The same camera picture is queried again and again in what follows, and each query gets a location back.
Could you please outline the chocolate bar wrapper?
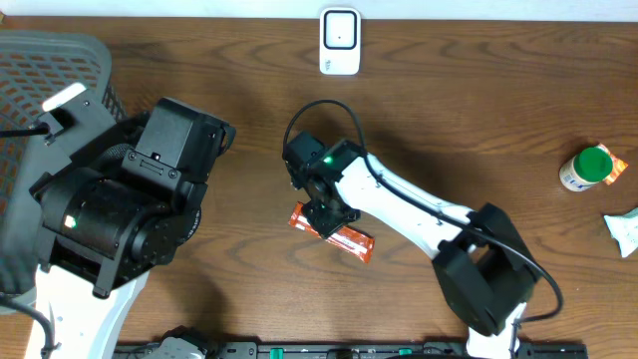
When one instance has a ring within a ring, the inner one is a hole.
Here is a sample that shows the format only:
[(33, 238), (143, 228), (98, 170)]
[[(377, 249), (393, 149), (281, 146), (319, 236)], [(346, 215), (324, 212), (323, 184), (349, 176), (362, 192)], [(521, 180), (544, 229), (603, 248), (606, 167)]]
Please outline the chocolate bar wrapper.
[[(320, 233), (310, 225), (307, 217), (302, 213), (302, 207), (303, 203), (300, 201), (295, 204), (288, 224), (322, 239)], [(324, 241), (356, 256), (364, 263), (370, 262), (375, 246), (374, 237), (350, 226), (343, 226), (329, 237), (324, 238)]]

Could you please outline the white jar green lid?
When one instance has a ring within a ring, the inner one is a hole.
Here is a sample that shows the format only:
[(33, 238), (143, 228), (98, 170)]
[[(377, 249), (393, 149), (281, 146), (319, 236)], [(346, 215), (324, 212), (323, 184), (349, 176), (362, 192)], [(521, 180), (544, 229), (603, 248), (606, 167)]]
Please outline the white jar green lid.
[(571, 191), (585, 191), (604, 181), (612, 169), (611, 157), (598, 147), (590, 147), (560, 168), (559, 179)]

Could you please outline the orange tissue pack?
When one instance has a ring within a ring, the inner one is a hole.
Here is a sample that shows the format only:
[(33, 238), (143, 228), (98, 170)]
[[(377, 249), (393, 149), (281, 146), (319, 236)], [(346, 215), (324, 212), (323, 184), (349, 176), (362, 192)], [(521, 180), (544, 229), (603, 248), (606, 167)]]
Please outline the orange tissue pack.
[(611, 173), (603, 180), (605, 184), (612, 185), (628, 168), (628, 164), (614, 156), (603, 144), (598, 144), (597, 148), (608, 155), (612, 161)]

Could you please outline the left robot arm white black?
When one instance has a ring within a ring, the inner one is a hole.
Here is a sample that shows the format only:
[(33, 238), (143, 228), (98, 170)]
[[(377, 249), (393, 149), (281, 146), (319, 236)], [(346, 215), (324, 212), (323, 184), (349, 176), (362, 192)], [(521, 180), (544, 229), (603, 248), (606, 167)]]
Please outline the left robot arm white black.
[(30, 358), (105, 358), (150, 271), (197, 231), (228, 122), (163, 98), (117, 120), (80, 83), (47, 99), (37, 124), (69, 163), (30, 188), (39, 204)]

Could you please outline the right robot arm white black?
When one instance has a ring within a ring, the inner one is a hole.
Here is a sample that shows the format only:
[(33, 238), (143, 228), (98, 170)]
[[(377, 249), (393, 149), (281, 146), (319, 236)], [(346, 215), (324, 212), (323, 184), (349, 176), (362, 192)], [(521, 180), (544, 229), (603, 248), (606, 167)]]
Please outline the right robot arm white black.
[(368, 255), (368, 235), (351, 225), (362, 213), (372, 215), (431, 259), (448, 305), (469, 328), (468, 355), (515, 356), (516, 326), (540, 273), (500, 208), (474, 211), (442, 200), (347, 140), (328, 148), (302, 132), (282, 156), (293, 186), (309, 196), (295, 209), (295, 226)]

